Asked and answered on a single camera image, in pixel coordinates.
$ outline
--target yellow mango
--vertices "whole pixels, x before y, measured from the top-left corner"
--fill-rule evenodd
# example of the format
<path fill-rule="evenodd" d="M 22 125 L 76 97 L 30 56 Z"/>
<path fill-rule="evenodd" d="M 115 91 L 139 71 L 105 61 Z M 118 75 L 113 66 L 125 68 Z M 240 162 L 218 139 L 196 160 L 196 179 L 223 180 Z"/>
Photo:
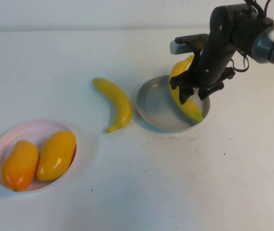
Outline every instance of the yellow mango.
<path fill-rule="evenodd" d="M 55 180 L 69 168 L 76 149 L 76 138 L 71 131 L 58 131 L 43 146 L 37 167 L 38 180 Z"/>

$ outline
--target white wall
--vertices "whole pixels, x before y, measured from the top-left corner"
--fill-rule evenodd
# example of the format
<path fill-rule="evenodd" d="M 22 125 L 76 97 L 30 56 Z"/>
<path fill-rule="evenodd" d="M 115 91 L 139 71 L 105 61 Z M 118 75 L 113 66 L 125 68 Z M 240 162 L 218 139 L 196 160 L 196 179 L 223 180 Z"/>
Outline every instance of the white wall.
<path fill-rule="evenodd" d="M 0 31 L 204 27 L 216 6 L 237 3 L 244 1 L 0 0 Z M 274 19 L 274 0 L 268 16 Z"/>

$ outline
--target banana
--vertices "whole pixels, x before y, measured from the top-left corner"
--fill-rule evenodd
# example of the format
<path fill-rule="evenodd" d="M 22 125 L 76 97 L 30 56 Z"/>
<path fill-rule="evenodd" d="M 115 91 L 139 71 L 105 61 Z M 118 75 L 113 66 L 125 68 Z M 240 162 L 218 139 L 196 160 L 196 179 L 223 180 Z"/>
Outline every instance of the banana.
<path fill-rule="evenodd" d="M 117 106 L 114 124 L 107 128 L 106 132 L 111 133 L 128 125 L 132 117 L 132 105 L 126 94 L 117 85 L 104 78 L 95 78 L 92 82 L 102 94 L 111 99 Z"/>
<path fill-rule="evenodd" d="M 171 70 L 171 73 L 169 75 L 169 81 L 171 78 L 181 74 L 182 72 L 186 71 L 187 66 L 191 63 L 191 61 L 193 60 L 194 56 L 191 55 L 189 56 L 187 59 L 179 61 L 177 64 L 174 65 L 174 67 Z M 185 104 L 181 104 L 180 100 L 179 100 L 179 87 L 177 87 L 176 89 L 172 90 L 170 84 L 169 84 L 169 90 L 171 93 L 171 96 L 173 98 L 173 100 L 175 101 L 176 105 L 181 109 L 182 112 L 184 112 L 184 114 L 196 121 L 196 122 L 201 122 L 203 120 L 203 116 L 201 111 L 199 110 L 199 108 L 195 105 L 195 103 L 191 100 L 188 99 Z"/>

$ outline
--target orange mango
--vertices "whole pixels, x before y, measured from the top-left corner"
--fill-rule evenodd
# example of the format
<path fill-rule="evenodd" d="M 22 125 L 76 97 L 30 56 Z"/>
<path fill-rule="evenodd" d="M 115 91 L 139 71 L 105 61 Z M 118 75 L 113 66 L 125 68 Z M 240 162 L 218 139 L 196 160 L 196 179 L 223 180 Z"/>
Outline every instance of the orange mango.
<path fill-rule="evenodd" d="M 7 188 L 21 192 L 35 177 L 39 151 L 29 141 L 18 141 L 1 168 L 1 177 Z"/>

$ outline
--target plastic fruit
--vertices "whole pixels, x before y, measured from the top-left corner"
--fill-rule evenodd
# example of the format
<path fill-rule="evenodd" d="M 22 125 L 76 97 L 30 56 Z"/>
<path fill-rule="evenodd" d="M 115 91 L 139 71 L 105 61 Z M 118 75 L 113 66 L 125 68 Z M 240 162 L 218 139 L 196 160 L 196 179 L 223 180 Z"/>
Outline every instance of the plastic fruit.
<path fill-rule="evenodd" d="M 69 168 L 76 148 L 76 138 L 71 131 L 58 131 L 48 138 L 42 149 L 37 167 L 38 180 L 55 180 Z"/>
<path fill-rule="evenodd" d="M 1 168 L 1 177 L 9 189 L 20 192 L 31 184 L 35 177 L 39 152 L 29 141 L 18 141 Z"/>
<path fill-rule="evenodd" d="M 118 86 L 104 78 L 95 78 L 92 82 L 102 94 L 111 99 L 117 106 L 114 124 L 107 128 L 106 132 L 110 133 L 128 125 L 132 117 L 132 106 L 126 94 Z"/>
<path fill-rule="evenodd" d="M 186 71 L 188 65 L 193 60 L 194 56 L 191 55 L 187 59 L 179 61 L 177 64 L 174 65 L 174 67 L 171 70 L 171 73 L 169 75 L 169 81 L 171 78 L 181 74 L 182 72 Z M 191 100 L 187 99 L 185 104 L 181 104 L 179 100 L 179 87 L 172 90 L 170 84 L 169 84 L 169 90 L 171 93 L 171 96 L 173 100 L 175 101 L 176 105 L 181 109 L 181 111 L 191 120 L 196 122 L 201 122 L 203 120 L 202 112 L 199 110 L 197 105 Z"/>

